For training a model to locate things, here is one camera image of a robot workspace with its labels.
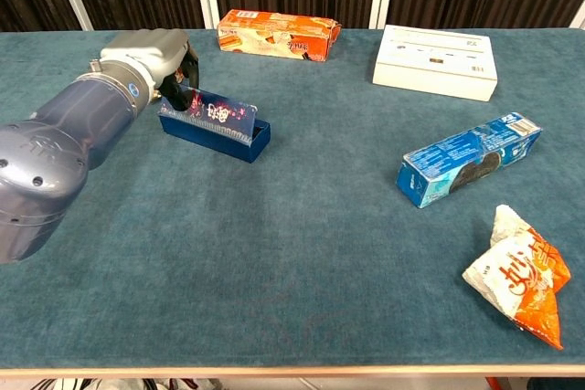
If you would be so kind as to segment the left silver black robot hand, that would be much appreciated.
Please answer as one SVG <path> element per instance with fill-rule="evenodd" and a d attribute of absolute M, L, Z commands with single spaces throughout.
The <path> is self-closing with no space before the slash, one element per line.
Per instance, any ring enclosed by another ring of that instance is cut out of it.
<path fill-rule="evenodd" d="M 188 80 L 199 87 L 196 51 L 182 29 L 127 30 L 118 34 L 100 53 L 101 69 L 112 75 L 117 68 L 128 68 L 137 75 L 135 88 L 129 88 L 141 111 L 157 94 L 165 97 L 176 111 L 186 111 L 193 98 L 182 89 Z"/>

